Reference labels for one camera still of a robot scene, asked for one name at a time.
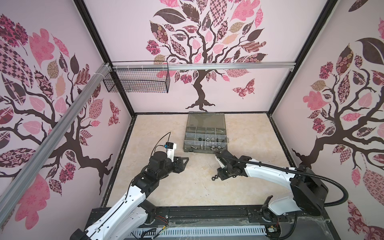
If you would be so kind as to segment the silver wing nut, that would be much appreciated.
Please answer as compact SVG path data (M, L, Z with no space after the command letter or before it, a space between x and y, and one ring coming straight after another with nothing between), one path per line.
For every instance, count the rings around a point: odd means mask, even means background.
M222 150L223 148L220 146L220 145L212 145L212 146L210 146L210 149L212 150L212 151L216 151L216 150Z

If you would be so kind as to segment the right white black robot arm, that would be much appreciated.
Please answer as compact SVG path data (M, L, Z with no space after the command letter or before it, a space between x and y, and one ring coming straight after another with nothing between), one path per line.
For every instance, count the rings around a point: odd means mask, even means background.
M229 151L215 151L220 168L218 178L222 181L237 176L258 178L289 190L289 192L267 197L260 215L266 222L275 222L278 216L304 212L311 216L320 216L325 206L328 188L313 172L305 167L283 168L242 156L239 159Z

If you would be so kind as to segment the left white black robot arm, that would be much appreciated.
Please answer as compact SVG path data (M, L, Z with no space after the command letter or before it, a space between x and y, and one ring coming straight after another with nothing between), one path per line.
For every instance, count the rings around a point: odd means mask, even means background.
M183 172L188 162L188 157L175 157L173 150L155 152L120 200L87 229L77 229L70 239L123 240L147 218L152 222L156 207L147 201L147 197L159 186L160 180L171 173Z

